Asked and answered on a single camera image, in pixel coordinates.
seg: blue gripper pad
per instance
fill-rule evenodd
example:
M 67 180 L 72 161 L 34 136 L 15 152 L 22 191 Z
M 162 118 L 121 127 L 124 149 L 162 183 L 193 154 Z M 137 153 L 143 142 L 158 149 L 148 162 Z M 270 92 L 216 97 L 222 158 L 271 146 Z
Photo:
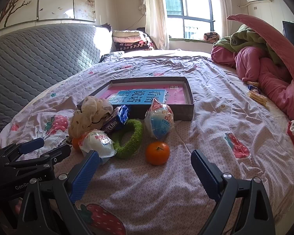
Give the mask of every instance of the blue gripper pad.
M 34 150 L 37 150 L 41 147 L 43 147 L 45 144 L 44 139 L 43 138 L 37 138 L 35 140 L 31 140 L 29 142 L 26 143 L 22 143 L 20 148 L 19 148 L 19 153 L 20 154 L 28 154 L 30 152 L 33 152 Z
M 191 154 L 191 165 L 202 183 L 208 197 L 218 202 L 223 190 L 222 172 L 210 163 L 200 150 Z
M 78 174 L 75 176 L 74 180 L 71 182 L 71 193 L 69 195 L 69 198 L 72 203 L 75 203 L 83 197 L 91 179 L 93 178 L 99 166 L 99 163 L 99 154 L 95 151 L 90 151 L 86 155 L 84 160 L 79 164 L 81 165 L 80 170 Z

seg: pink bedding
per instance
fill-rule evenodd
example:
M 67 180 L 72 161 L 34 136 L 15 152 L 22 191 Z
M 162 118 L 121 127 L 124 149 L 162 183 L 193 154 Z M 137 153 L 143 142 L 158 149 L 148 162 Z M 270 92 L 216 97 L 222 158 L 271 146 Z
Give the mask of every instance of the pink bedding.
M 211 59 L 214 62 L 232 68 L 235 68 L 235 56 L 235 53 L 221 46 L 214 46 L 211 51 Z
M 267 54 L 256 47 L 243 48 L 235 57 L 240 79 L 243 82 L 260 82 L 262 91 L 294 120 L 294 46 L 278 30 L 259 18 L 238 14 L 229 16 L 228 20 L 239 21 L 256 31 L 285 63 L 286 67 L 274 65 L 273 61 L 266 57 Z M 214 61 L 222 62 L 225 48 L 218 48 Z

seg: green blanket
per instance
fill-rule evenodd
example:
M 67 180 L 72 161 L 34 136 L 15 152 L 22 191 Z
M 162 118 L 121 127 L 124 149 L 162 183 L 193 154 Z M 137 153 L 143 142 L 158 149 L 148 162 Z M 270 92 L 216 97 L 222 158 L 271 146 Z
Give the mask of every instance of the green blanket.
M 213 46 L 224 47 L 233 53 L 238 53 L 242 48 L 248 46 L 259 47 L 269 53 L 269 57 L 273 60 L 274 64 L 284 66 L 283 61 L 267 44 L 264 38 L 247 25 L 241 25 L 236 33 L 232 34 L 232 36 L 223 37 L 214 43 Z

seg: green knitted ring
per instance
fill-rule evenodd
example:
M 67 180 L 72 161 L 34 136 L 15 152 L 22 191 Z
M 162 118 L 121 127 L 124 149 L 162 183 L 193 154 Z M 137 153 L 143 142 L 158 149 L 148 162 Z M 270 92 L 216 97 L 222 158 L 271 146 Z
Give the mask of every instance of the green knitted ring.
M 130 131 L 134 131 L 133 135 L 124 146 L 121 146 L 120 142 L 124 134 Z M 113 147 L 117 151 L 115 156 L 124 159 L 133 155 L 140 147 L 140 144 L 142 143 L 142 137 L 143 124 L 139 120 L 129 119 L 120 131 L 115 132 L 111 136 L 111 139 L 114 142 Z

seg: orange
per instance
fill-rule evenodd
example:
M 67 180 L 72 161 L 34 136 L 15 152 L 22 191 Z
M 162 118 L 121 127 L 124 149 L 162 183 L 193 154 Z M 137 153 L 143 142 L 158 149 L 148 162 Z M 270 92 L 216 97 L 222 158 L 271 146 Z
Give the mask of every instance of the orange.
M 81 151 L 80 146 L 78 144 L 78 142 L 79 142 L 80 139 L 81 139 L 81 137 L 78 138 L 78 139 L 73 138 L 73 140 L 72 140 L 72 146 L 74 147 L 75 150 Z
M 160 141 L 151 143 L 145 152 L 146 161 L 152 165 L 162 165 L 167 162 L 170 156 L 169 146 Z

